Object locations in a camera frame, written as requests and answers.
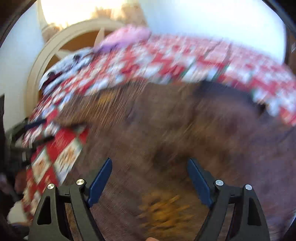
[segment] pink plush toy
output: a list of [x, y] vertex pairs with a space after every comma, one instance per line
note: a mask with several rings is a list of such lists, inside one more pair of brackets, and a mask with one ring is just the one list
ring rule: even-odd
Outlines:
[[109, 53], [113, 49], [145, 41], [150, 35], [151, 31], [148, 28], [129, 24], [109, 34], [102, 42], [94, 46], [94, 51]]

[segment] brown fabric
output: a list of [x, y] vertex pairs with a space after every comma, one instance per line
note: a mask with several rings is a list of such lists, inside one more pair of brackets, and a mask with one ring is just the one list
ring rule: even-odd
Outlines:
[[[106, 96], [114, 94], [118, 98], [102, 111], [101, 101], [109, 103]], [[108, 118], [114, 113], [116, 119]], [[106, 125], [106, 118], [111, 124]], [[94, 96], [76, 96], [57, 122], [90, 126], [86, 146], [65, 184], [86, 177], [108, 157], [113, 160], [110, 179], [91, 210], [107, 241], [149, 236], [194, 240], [208, 209], [187, 176], [189, 157], [229, 185], [251, 184], [272, 240], [283, 235], [293, 216], [296, 131], [261, 113], [258, 105], [236, 90], [152, 83], [143, 90], [131, 83]], [[179, 213], [166, 216], [172, 205]], [[155, 209], [161, 212], [156, 217]], [[161, 231], [153, 229], [155, 225]], [[225, 237], [227, 228], [222, 231]]]

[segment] wall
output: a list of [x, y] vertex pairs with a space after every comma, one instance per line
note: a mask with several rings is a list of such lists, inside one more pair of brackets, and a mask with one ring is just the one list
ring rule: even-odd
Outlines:
[[262, 0], [139, 1], [154, 33], [228, 38], [284, 61], [285, 26]]
[[25, 117], [27, 78], [43, 46], [37, 3], [34, 3], [13, 26], [0, 48], [0, 95], [5, 93], [5, 129]]

